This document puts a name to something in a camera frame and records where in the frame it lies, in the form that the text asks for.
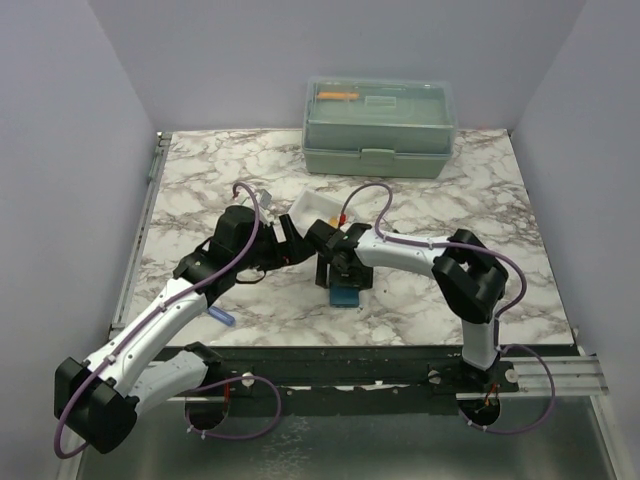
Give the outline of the blue leather card holder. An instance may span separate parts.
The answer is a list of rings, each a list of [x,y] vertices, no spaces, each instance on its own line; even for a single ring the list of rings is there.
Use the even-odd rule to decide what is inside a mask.
[[[329,288],[329,304],[334,308],[358,308],[359,289],[333,285]]]

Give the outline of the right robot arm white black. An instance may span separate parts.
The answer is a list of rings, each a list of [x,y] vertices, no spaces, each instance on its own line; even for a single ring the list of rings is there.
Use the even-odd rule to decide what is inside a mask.
[[[434,280],[448,307],[462,322],[462,384],[480,392],[494,383],[498,357],[495,311],[504,296],[508,273],[474,234],[459,229],[450,238],[437,239],[447,244],[439,247],[406,235],[392,240],[368,224],[354,223],[342,231],[317,220],[305,240],[318,253],[318,285],[367,290],[373,286],[376,267]]]

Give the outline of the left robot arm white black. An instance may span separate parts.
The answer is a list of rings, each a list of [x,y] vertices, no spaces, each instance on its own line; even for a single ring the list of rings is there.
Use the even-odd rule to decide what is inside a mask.
[[[178,393],[214,393],[222,380],[215,354],[201,344],[160,365],[151,363],[183,327],[236,283],[244,270],[268,272],[300,264],[316,251],[287,215],[284,240],[257,211],[230,206],[214,234],[183,257],[158,296],[114,339],[79,362],[67,358],[54,375],[54,450],[62,459],[65,428],[101,453],[119,446],[137,420]]]

